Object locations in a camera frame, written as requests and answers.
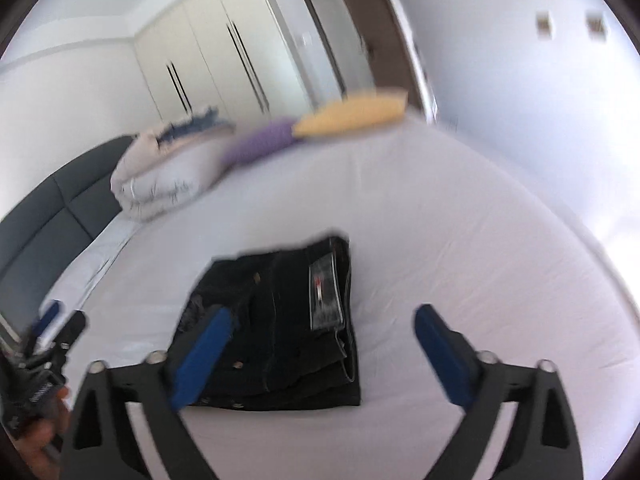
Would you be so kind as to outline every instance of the jeans label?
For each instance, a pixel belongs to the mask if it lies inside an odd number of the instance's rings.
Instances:
[[[333,253],[323,256],[309,267],[309,309],[311,330],[340,330],[344,327]]]

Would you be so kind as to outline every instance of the upholstered headboard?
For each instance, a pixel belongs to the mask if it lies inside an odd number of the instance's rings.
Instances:
[[[132,137],[63,166],[0,222],[0,338],[14,347],[66,267],[120,212],[110,176]]]

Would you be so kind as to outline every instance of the wardrobe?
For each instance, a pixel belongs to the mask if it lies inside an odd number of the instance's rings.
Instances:
[[[240,132],[311,110],[267,0],[183,0],[135,47],[163,121],[215,106]]]

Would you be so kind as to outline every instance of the human hand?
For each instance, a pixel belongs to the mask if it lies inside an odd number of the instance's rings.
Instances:
[[[44,451],[55,434],[63,434],[69,425],[69,410],[65,404],[68,388],[58,392],[58,420],[39,420],[33,424],[26,434],[15,443],[22,459],[38,480],[58,480],[60,468]]]

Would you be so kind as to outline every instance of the white bed sheet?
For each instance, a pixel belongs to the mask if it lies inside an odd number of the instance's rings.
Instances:
[[[136,232],[85,304],[91,327],[70,354],[72,387],[93,360],[116,367],[166,348],[212,258],[301,244],[331,228],[351,239],[362,406],[184,410],[220,478],[423,478],[461,413],[413,336],[421,303],[505,362],[555,361],[585,478],[602,478],[640,420],[633,307],[536,197],[415,116],[235,170],[202,199]],[[154,477],[166,478],[140,431]],[[491,475],[499,447],[492,441],[477,478]]]
[[[65,269],[42,301],[43,314],[52,301],[59,301],[61,313],[40,337],[46,348],[76,310],[84,304],[95,286],[107,273],[131,237],[144,224],[119,213],[98,237]]]

